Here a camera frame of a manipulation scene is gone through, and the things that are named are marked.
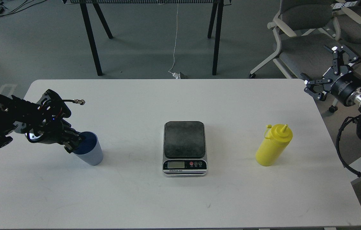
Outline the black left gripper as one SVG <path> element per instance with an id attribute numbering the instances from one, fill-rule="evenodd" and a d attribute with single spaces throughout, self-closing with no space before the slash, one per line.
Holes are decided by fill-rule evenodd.
<path id="1" fill-rule="evenodd" d="M 63 99 L 53 90 L 46 90 L 37 103 L 28 103 L 26 111 L 26 138 L 31 143 L 64 145 L 68 153 L 78 149 L 85 140 L 64 119 L 72 115 Z"/>

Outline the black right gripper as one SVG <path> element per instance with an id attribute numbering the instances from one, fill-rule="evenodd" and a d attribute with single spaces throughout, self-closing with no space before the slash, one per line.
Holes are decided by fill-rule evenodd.
<path id="1" fill-rule="evenodd" d="M 361 57 L 346 45 L 325 45 L 325 49 L 333 55 L 332 67 L 320 80 L 312 80 L 307 74 L 301 73 L 305 83 L 303 91 L 315 101 L 325 101 L 329 92 L 344 106 L 353 106 L 355 102 L 350 97 L 358 89 L 361 90 L 361 76 L 355 74 L 351 67 L 360 64 Z"/>

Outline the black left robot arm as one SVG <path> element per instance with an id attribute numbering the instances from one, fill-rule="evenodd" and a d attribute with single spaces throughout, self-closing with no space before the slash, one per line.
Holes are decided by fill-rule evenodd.
<path id="1" fill-rule="evenodd" d="M 68 153 L 80 149 L 88 138 L 65 120 L 72 115 L 67 102 L 85 103 L 82 99 L 62 99 L 51 89 L 36 103 L 0 94 L 0 148 L 11 143 L 9 135 L 16 132 L 31 143 L 63 145 Z"/>

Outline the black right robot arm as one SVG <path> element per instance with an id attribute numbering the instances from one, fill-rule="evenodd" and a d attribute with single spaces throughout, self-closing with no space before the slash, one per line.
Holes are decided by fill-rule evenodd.
<path id="1" fill-rule="evenodd" d="M 349 123 L 356 124 L 356 135 L 361 140 L 361 75 L 356 74 L 352 68 L 353 64 L 361 62 L 361 58 L 346 45 L 331 48 L 325 46 L 325 49 L 333 55 L 333 61 L 332 66 L 321 79 L 313 80 L 305 73 L 300 74 L 300 78 L 304 80 L 306 86 L 304 92 L 316 101 L 325 101 L 327 94 L 331 94 L 346 107 L 358 106 L 360 115 L 347 117 L 341 124 L 335 140 L 335 148 L 343 166 L 361 178 L 361 172 L 346 163 L 340 153 L 341 135 Z"/>

